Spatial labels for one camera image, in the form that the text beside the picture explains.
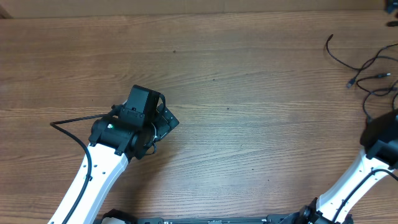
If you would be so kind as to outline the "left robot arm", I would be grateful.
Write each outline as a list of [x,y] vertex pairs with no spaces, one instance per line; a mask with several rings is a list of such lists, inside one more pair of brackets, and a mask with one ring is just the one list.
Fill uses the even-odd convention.
[[61,128],[61,121],[50,124],[76,141],[85,156],[49,223],[139,223],[138,218],[116,209],[101,218],[97,215],[129,163],[155,154],[157,142],[179,121],[166,107],[163,94],[139,85],[131,88],[124,103],[112,106],[109,113],[93,115],[92,119],[95,122],[88,144]]

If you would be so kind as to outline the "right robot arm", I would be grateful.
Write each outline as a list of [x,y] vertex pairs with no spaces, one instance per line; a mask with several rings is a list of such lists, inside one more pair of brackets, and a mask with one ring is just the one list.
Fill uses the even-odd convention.
[[346,172],[295,218],[295,223],[348,223],[349,211],[381,179],[397,178],[397,110],[372,120],[360,138],[362,148]]

